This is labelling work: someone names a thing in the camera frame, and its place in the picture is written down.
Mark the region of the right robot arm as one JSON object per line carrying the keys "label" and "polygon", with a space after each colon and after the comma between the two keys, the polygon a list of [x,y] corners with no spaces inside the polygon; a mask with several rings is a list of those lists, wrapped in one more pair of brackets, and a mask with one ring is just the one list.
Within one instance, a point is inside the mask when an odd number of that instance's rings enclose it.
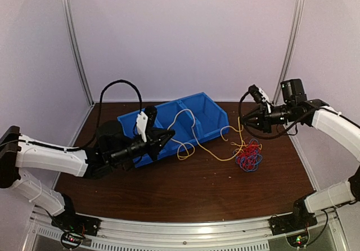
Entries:
{"label": "right robot arm", "polygon": [[[256,129],[264,133],[259,139],[272,140],[287,133],[287,130],[284,130],[272,135],[273,126],[288,124],[292,128],[297,124],[305,124],[328,135],[359,159],[359,125],[324,101],[309,100],[301,79],[283,81],[280,87],[284,103],[279,106],[270,101],[262,88],[256,85],[248,88],[245,94],[251,95],[258,106],[247,114],[239,114],[240,123],[247,132]],[[298,230],[318,211],[358,201],[359,172],[355,172],[345,181],[297,200],[288,223],[293,229]]]}

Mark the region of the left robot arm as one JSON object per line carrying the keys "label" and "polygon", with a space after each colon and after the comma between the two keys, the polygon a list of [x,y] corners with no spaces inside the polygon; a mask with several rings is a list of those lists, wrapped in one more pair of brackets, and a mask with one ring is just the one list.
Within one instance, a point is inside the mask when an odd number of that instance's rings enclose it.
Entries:
{"label": "left robot arm", "polygon": [[135,166],[135,159],[148,155],[156,161],[175,131],[153,126],[140,130],[130,138],[124,134],[121,122],[112,120],[101,125],[95,133],[93,147],[63,147],[31,140],[11,126],[1,137],[1,188],[15,189],[31,203],[45,209],[69,231],[81,225],[71,199],[42,185],[25,168],[41,168],[72,174],[86,179],[99,179],[113,169]]}

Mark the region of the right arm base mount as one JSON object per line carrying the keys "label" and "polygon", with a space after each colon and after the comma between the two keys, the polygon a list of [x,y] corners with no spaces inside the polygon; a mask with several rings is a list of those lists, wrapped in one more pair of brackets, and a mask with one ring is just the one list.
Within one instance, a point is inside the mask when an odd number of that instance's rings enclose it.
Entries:
{"label": "right arm base mount", "polygon": [[304,248],[310,243],[309,228],[318,223],[314,216],[298,219],[293,213],[283,216],[274,214],[268,222],[273,236],[285,234],[289,246],[296,249]]}

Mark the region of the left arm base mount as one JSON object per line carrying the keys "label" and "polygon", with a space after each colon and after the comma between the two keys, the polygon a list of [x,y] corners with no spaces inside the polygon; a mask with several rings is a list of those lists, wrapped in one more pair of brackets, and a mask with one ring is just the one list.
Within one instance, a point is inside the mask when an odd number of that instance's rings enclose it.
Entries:
{"label": "left arm base mount", "polygon": [[58,217],[51,217],[51,225],[62,231],[61,245],[68,250],[90,246],[90,236],[97,236],[101,220],[94,217],[76,215],[75,219],[62,221]]}

